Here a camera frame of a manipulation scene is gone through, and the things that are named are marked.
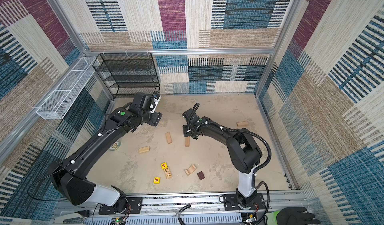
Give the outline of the plain wood block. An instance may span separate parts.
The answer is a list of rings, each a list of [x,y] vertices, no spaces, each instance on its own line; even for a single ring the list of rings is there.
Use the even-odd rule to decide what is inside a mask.
[[[173,140],[170,132],[166,133],[166,140],[168,144],[172,144]]]

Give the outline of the light wood block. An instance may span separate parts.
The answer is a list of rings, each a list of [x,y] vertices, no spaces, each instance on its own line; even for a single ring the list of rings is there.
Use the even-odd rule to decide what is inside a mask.
[[[146,153],[146,152],[149,152],[149,151],[150,151],[150,146],[145,146],[145,147],[139,148],[139,153],[140,154]]]

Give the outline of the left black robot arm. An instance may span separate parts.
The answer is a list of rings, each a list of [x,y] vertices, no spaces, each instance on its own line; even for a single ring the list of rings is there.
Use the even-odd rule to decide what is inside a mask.
[[[159,91],[152,95],[137,93],[132,102],[115,109],[107,116],[104,126],[76,152],[61,163],[48,167],[51,182],[72,205],[86,202],[112,207],[121,213],[128,205],[120,189],[102,186],[87,180],[87,175],[102,155],[120,138],[148,124],[156,127],[162,117],[155,111],[161,99]]]

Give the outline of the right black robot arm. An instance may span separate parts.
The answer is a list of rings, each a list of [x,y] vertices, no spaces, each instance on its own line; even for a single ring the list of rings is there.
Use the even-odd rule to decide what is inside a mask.
[[[263,152],[247,129],[230,129],[208,117],[199,117],[196,113],[199,103],[182,114],[186,121],[183,126],[185,137],[198,139],[210,137],[227,147],[232,164],[239,172],[237,193],[242,198],[251,197],[255,191],[256,166],[259,165]]]

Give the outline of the black and green gloved hand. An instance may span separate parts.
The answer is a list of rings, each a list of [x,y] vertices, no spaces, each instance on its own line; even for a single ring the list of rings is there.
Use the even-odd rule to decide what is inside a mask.
[[[288,207],[265,215],[266,225],[320,225],[312,213],[305,207]]]

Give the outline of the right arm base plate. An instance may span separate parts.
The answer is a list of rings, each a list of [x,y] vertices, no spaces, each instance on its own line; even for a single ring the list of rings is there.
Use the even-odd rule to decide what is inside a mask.
[[[266,203],[261,193],[254,193],[248,198],[243,198],[241,194],[224,194],[219,201],[224,204],[226,211],[236,210],[265,210]]]

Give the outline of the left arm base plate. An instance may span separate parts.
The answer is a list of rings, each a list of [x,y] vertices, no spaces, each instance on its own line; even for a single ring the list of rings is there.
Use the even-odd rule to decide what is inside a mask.
[[[101,204],[99,215],[127,215],[139,214],[141,212],[143,197],[120,198],[115,205],[106,206]]]

